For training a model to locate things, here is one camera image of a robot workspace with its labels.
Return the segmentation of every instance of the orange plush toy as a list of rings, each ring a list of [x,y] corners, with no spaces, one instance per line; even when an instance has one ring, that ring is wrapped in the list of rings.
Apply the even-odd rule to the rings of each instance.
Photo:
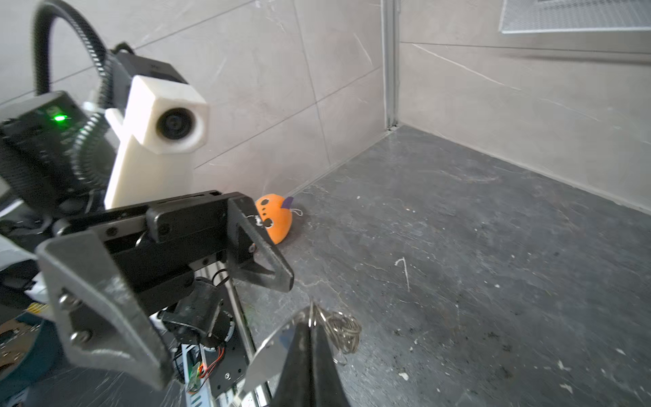
[[[274,244],[285,239],[292,226],[292,201],[293,197],[283,198],[280,195],[269,194],[258,199],[255,203],[262,224],[267,228],[267,233]]]

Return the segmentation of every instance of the scratch on floor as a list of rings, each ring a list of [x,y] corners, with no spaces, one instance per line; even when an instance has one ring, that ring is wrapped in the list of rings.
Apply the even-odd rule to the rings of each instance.
[[[569,391],[570,394],[574,394],[574,390],[572,389],[572,387],[569,384],[559,384],[559,386],[561,387],[561,389],[565,389],[565,390]]]
[[[410,289],[409,289],[409,274],[407,273],[407,261],[403,257],[402,259],[396,260],[396,262],[394,264],[397,266],[399,262],[402,262],[402,265],[405,267],[405,278],[407,279],[407,291],[410,291]]]

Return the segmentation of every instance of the metal mesh vent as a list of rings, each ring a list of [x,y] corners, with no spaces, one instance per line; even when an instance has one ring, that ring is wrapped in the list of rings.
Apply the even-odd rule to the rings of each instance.
[[[504,34],[651,30],[651,0],[505,0]]]

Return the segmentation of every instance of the metal bracket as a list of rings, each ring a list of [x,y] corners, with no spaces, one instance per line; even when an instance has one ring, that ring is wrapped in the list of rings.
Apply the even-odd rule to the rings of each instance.
[[[68,359],[164,389],[173,377],[169,351],[97,234],[50,239],[36,254]]]
[[[227,228],[227,264],[233,278],[281,292],[292,289],[294,272],[271,241],[251,198],[241,195],[229,199]],[[275,272],[253,260],[255,250],[262,254]]]

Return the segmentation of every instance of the red wire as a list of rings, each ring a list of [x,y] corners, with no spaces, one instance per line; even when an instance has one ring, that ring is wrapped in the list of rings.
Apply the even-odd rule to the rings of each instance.
[[[210,366],[208,366],[204,376],[199,376],[200,378],[205,377],[204,382],[201,384],[201,386],[199,386],[199,389],[201,389],[203,387],[203,385],[208,381],[208,378],[210,377],[210,373],[212,373],[212,371],[215,369],[215,367],[217,367],[217,362],[220,361],[221,358],[224,357],[224,353],[226,353],[226,348],[223,348],[223,347],[219,348],[219,355],[217,356],[217,359],[215,359],[215,361],[213,363],[211,363]],[[188,393],[190,393],[190,394],[197,394],[198,392],[199,392],[199,390],[197,390],[197,391],[188,391]]]

